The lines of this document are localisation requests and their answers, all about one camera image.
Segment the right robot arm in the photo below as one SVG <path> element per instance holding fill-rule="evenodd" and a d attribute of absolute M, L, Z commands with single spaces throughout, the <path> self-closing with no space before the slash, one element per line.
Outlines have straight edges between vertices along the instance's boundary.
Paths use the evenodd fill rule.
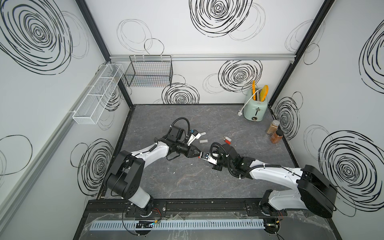
<path fill-rule="evenodd" d="M 286 187 L 284 191 L 267 190 L 259 203 L 265 215 L 282 210 L 308 210 L 330 219 L 336 210 L 337 188 L 311 165 L 289 168 L 242 157 L 230 144 L 213 143 L 201 159 L 220 170 L 227 168 L 237 179 L 263 180 Z"/>

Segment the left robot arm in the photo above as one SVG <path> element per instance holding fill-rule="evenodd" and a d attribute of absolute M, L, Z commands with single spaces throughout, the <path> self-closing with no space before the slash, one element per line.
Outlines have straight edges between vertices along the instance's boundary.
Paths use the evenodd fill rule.
<path fill-rule="evenodd" d="M 121 151 L 106 173 L 103 185 L 111 193 L 130 201 L 140 209 L 145 209 L 152 199 L 141 187 L 145 167 L 173 153 L 177 154 L 176 157 L 198 157 L 201 151 L 193 142 L 200 137 L 200 132 L 191 129 L 188 119 L 178 118 L 170 125 L 168 132 L 155 139 L 152 145 L 134 152 Z"/>

